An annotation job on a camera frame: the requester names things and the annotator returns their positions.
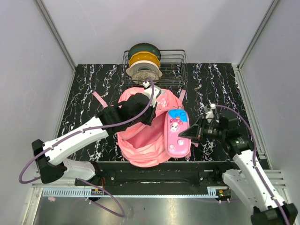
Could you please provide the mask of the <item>pink purple pencil case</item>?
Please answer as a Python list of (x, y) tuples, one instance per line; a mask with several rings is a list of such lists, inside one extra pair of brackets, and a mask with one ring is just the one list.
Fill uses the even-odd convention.
[(183, 109), (171, 109), (166, 113), (164, 124), (164, 147), (172, 158), (184, 158), (190, 153), (191, 140), (180, 137), (189, 128), (189, 118)]

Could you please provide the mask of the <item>pink student backpack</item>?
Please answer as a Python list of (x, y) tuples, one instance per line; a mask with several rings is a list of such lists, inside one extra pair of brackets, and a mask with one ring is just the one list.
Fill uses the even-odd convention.
[(176, 97), (169, 90), (162, 90), (157, 98), (156, 117), (152, 125), (134, 124), (117, 133), (118, 146), (123, 157), (138, 167), (153, 167), (169, 160), (164, 147), (164, 124), (166, 113), (171, 109), (183, 109), (185, 90)]

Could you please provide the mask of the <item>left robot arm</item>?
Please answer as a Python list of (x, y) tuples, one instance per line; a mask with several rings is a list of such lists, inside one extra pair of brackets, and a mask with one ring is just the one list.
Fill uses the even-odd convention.
[(91, 162), (68, 160), (68, 157), (136, 123), (151, 125), (156, 116), (157, 97), (157, 94), (146, 92), (134, 94), (116, 105), (104, 107), (96, 116), (66, 135), (47, 142), (40, 139), (33, 141), (31, 147), (42, 183), (49, 184), (67, 175), (86, 180), (92, 186), (97, 185), (101, 174)]

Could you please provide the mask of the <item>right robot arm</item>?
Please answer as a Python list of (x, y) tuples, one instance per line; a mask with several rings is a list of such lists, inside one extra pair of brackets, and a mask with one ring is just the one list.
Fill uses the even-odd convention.
[(219, 140), (232, 158), (213, 173), (214, 183), (227, 185), (251, 213), (253, 225), (292, 225), (298, 215), (293, 203), (287, 203), (274, 188), (261, 167), (249, 139), (239, 132), (239, 119), (223, 112), (219, 121), (200, 117), (179, 134), (193, 142), (202, 138)]

